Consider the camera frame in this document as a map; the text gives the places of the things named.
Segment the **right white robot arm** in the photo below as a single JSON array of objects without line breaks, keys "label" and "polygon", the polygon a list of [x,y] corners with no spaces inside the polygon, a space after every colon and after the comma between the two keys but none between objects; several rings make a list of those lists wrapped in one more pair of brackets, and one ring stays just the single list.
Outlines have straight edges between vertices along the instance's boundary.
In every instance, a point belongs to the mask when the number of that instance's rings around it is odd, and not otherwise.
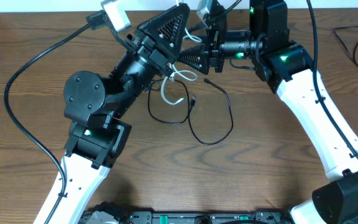
[{"label": "right white robot arm", "polygon": [[313,143],[327,185],[293,207],[293,223],[358,223],[358,137],[326,90],[309,54],[290,39],[285,1],[251,1],[247,30],[229,30],[229,8],[202,0],[197,14],[202,42],[180,54],[180,62],[208,74],[221,72],[225,60],[249,59],[256,75],[292,111]]}]

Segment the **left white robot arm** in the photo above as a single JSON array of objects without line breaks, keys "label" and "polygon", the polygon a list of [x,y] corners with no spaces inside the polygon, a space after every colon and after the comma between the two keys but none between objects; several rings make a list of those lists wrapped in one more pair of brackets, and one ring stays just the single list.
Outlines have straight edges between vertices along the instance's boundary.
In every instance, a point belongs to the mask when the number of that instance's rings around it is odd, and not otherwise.
[{"label": "left white robot arm", "polygon": [[36,223],[77,223],[124,149],[131,126],[122,117],[156,75],[172,74],[190,8],[185,3],[139,24],[119,43],[126,52],[108,76],[74,73],[65,83],[69,138]]}]

